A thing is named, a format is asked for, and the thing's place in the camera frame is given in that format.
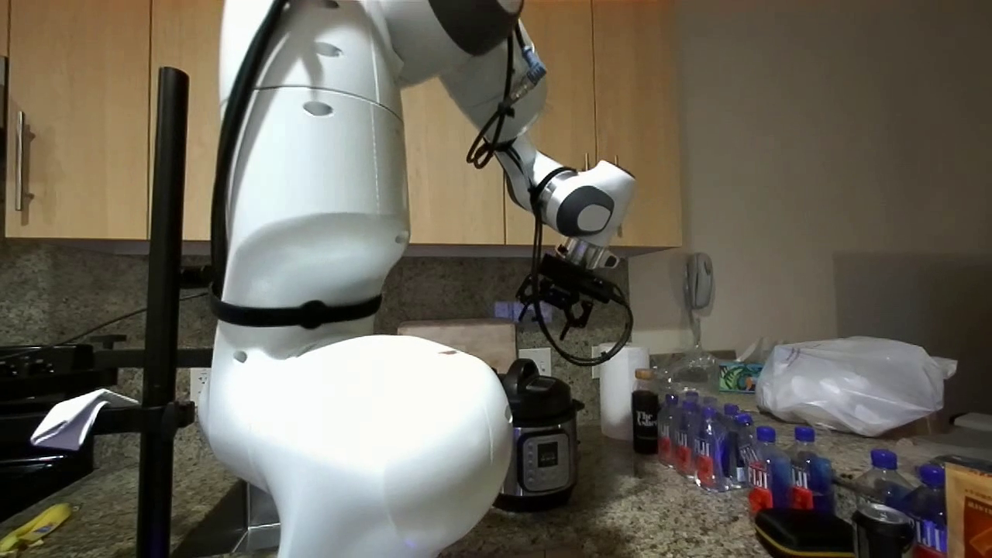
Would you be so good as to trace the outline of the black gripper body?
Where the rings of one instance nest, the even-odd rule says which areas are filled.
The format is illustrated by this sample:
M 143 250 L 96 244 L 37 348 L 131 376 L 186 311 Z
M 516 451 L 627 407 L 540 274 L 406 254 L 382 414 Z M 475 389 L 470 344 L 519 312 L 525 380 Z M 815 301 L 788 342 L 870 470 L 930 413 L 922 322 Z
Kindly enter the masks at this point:
M 546 254 L 535 266 L 532 295 L 565 312 L 567 322 L 585 322 L 597 303 L 616 296 L 616 284 L 592 269 Z

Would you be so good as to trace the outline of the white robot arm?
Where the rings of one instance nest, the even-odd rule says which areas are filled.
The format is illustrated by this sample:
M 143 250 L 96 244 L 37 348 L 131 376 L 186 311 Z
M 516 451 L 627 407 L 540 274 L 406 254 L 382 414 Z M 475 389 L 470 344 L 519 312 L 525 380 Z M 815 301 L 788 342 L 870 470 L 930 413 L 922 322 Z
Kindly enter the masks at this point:
M 497 501 L 511 409 L 457 348 L 377 334 L 409 244 L 400 94 L 429 77 L 479 126 L 467 161 L 567 249 L 525 280 L 573 325 L 623 292 L 603 269 L 634 176 L 530 141 L 546 66 L 525 0 L 224 0 L 215 357 L 198 421 L 273 495 L 276 558 L 438 558 Z

